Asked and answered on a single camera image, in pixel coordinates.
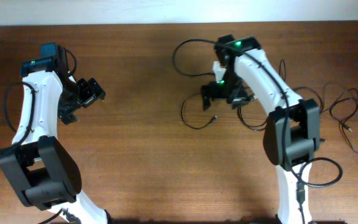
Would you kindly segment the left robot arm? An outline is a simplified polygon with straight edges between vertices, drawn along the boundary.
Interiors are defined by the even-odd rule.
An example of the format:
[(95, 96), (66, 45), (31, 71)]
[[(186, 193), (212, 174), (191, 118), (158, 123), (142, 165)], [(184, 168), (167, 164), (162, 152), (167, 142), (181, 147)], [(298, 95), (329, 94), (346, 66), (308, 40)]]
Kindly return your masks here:
[(24, 99), (10, 147), (0, 150), (0, 168), (26, 207), (48, 210), (68, 223), (112, 223), (82, 189), (80, 170), (57, 136), (57, 123), (74, 123), (74, 112), (103, 100), (105, 91), (91, 78), (77, 80), (68, 66), (72, 53), (54, 42), (40, 58), (22, 64)]

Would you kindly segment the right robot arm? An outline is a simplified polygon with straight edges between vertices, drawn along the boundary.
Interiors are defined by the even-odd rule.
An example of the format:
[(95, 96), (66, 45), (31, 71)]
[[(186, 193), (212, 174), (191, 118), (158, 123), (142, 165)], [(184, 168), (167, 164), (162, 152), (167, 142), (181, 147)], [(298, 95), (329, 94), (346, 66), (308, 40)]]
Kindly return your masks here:
[(259, 100), (267, 119), (263, 148), (275, 166), (280, 204), (279, 223), (310, 223), (310, 165), (320, 145), (319, 106), (293, 91), (271, 66), (255, 37), (236, 40), (225, 35), (213, 42), (215, 81), (202, 86), (203, 109), (225, 100), (234, 109)]

